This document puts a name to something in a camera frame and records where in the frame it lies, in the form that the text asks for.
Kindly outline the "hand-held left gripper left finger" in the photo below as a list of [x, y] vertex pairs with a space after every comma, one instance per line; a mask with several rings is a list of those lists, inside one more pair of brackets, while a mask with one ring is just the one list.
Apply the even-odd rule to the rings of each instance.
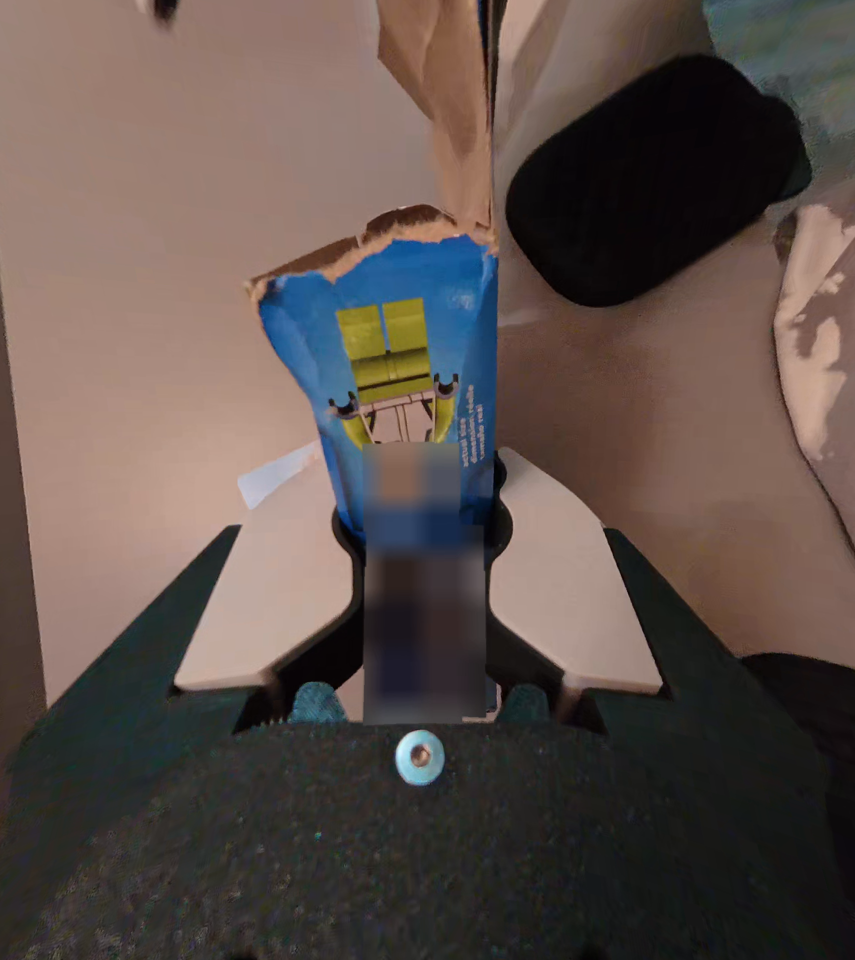
[[184, 692], [334, 688], [360, 668], [337, 632], [360, 612], [362, 545], [345, 527], [323, 458], [244, 514], [174, 677]]

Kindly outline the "black textured oval pad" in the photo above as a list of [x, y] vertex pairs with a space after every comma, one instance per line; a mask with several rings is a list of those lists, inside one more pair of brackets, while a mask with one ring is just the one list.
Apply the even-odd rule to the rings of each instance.
[[678, 56], [547, 139], [506, 193], [506, 225], [558, 295], [590, 308], [649, 293], [803, 192], [792, 108], [728, 61]]

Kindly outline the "blue lego set box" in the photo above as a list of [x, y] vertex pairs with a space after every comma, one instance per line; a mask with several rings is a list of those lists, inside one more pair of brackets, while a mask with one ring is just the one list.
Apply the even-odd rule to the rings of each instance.
[[338, 522], [366, 553], [364, 718], [486, 712], [495, 498], [493, 2], [376, 2], [377, 55], [430, 123], [441, 200], [253, 282], [309, 402]]

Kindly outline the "white paper slip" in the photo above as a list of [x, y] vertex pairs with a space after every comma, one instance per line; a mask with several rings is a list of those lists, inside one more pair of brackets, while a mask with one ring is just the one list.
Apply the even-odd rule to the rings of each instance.
[[246, 508], [250, 511], [255, 510], [278, 487], [322, 458], [321, 442], [319, 439], [314, 439], [275, 460], [241, 474], [237, 478], [237, 487]]

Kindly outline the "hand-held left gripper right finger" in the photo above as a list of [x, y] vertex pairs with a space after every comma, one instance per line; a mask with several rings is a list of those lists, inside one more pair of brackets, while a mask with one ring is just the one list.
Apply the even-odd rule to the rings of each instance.
[[662, 677], [601, 520], [515, 450], [498, 456], [511, 532], [490, 568], [493, 617], [560, 670], [563, 690], [656, 694]]

